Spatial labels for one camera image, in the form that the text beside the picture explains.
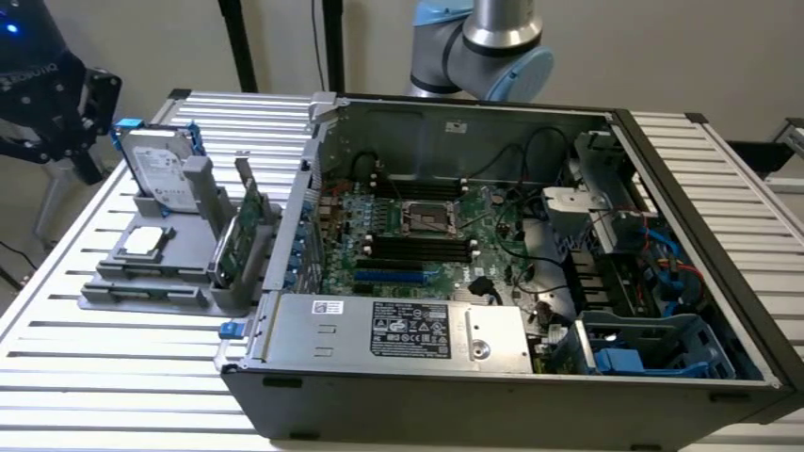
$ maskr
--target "sticker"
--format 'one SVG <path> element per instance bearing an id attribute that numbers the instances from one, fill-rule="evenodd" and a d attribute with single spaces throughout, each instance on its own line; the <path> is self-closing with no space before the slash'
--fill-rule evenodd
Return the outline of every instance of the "sticker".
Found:
<path id="1" fill-rule="evenodd" d="M 374 356 L 448 360 L 448 306 L 376 301 L 370 351 Z"/>
<path id="2" fill-rule="evenodd" d="M 342 314 L 342 301 L 330 299 L 314 300 L 313 314 Z"/>
<path id="3" fill-rule="evenodd" d="M 174 212 L 197 212 L 189 181 L 181 171 L 182 162 L 168 149 L 134 147 L 137 171 L 150 196 Z"/>
<path id="4" fill-rule="evenodd" d="M 446 121 L 444 130 L 450 134 L 464 134 L 468 129 L 468 124 L 460 121 Z"/>

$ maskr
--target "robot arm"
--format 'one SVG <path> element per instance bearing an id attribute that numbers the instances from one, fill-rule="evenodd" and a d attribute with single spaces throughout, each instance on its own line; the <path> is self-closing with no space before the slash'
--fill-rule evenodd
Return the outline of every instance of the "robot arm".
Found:
<path id="1" fill-rule="evenodd" d="M 409 95 L 532 100 L 553 69 L 532 0 L 424 0 L 413 25 Z"/>
<path id="2" fill-rule="evenodd" d="M 0 121 L 29 129 L 0 136 L 0 155 L 44 164 L 69 158 L 81 181 L 102 179 L 89 155 L 105 135 L 120 78 L 86 69 L 66 48 L 42 0 L 0 0 Z"/>

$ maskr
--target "barcode sticker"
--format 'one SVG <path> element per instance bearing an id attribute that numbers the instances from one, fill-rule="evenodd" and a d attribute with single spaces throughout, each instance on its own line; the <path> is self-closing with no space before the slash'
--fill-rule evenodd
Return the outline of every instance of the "barcode sticker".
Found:
<path id="1" fill-rule="evenodd" d="M 342 314 L 342 301 L 340 300 L 314 300 L 313 314 Z"/>

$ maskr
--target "cpu socket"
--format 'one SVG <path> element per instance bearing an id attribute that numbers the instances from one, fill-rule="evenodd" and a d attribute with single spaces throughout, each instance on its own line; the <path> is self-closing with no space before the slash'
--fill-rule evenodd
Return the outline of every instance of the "cpu socket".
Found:
<path id="1" fill-rule="evenodd" d="M 452 202 L 404 202 L 401 204 L 401 233 L 454 236 L 454 206 Z"/>

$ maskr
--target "warning label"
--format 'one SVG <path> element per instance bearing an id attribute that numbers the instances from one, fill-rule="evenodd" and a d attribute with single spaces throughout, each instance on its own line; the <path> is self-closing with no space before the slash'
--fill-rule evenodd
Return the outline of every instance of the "warning label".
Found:
<path id="1" fill-rule="evenodd" d="M 448 360 L 446 305 L 374 302 L 370 350 L 376 356 Z"/>

